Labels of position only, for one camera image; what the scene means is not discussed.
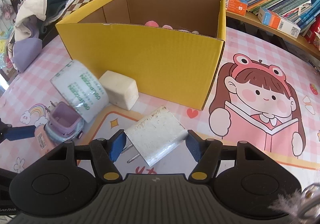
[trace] cartoon hand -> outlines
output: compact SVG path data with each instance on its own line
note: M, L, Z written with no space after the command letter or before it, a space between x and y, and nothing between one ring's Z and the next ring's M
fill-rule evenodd
M209 125L213 133L220 137L225 136L231 125L230 113L223 108L215 109L209 117Z
M295 156L299 156L302 154L303 143L302 138L298 132L293 133L292 137L292 150Z

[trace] bookshelf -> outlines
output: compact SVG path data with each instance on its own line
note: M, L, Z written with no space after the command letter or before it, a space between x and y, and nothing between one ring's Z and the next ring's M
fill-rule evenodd
M258 19L258 17L251 12L247 12L245 16L241 16L239 14L235 14L230 11L226 11L226 16L240 20L242 22L245 22L245 23L248 23L251 25L254 25L262 30L273 33L273 34L281 37L285 41L287 41L287 42L299 47L300 49L304 50L305 52L311 54L312 56L314 56L318 60L320 60L320 51L318 49L316 49L316 47L314 45L308 43L307 40L301 35L299 35L298 38L296 39L290 35L287 35L281 31L277 30L277 29L263 25L260 22L260 20Z

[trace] roll of tape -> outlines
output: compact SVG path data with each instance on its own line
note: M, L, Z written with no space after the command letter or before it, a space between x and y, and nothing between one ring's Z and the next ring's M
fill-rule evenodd
M98 79L77 60L68 63L50 81L86 122L90 122L109 102Z

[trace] white foam block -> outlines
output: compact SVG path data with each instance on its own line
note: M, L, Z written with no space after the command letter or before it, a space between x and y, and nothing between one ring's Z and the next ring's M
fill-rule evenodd
M125 110L130 110L139 98L137 83L122 74L106 71L99 79L105 88L109 102Z

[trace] pile of clothes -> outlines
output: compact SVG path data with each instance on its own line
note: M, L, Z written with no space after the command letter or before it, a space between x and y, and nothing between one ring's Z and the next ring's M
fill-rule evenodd
M74 0L22 0L7 44L7 55L18 73L24 72L42 50L39 36L58 20Z

